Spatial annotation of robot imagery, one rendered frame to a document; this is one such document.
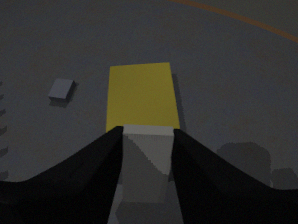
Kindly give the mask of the olive yellow block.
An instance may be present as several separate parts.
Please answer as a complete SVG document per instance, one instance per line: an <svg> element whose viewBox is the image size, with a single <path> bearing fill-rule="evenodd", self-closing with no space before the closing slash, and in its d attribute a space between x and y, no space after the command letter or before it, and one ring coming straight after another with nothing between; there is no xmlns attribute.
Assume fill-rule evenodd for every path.
<svg viewBox="0 0 298 224"><path fill-rule="evenodd" d="M110 67L106 133L124 124L181 129L170 63Z"/></svg>

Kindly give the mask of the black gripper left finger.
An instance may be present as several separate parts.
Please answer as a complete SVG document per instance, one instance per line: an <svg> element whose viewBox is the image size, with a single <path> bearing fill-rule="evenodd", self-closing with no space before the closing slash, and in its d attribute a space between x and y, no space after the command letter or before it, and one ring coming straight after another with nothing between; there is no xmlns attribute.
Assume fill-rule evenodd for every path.
<svg viewBox="0 0 298 224"><path fill-rule="evenodd" d="M112 128L31 180L0 180L0 224L108 224L124 160L122 131Z"/></svg>

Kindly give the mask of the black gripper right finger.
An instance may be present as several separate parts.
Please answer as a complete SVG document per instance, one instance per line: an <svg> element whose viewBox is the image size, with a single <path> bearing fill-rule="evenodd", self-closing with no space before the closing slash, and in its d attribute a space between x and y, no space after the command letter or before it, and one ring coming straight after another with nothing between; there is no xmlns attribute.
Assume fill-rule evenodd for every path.
<svg viewBox="0 0 298 224"><path fill-rule="evenodd" d="M298 189L277 189L173 129L172 173L184 224L298 224Z"/></svg>

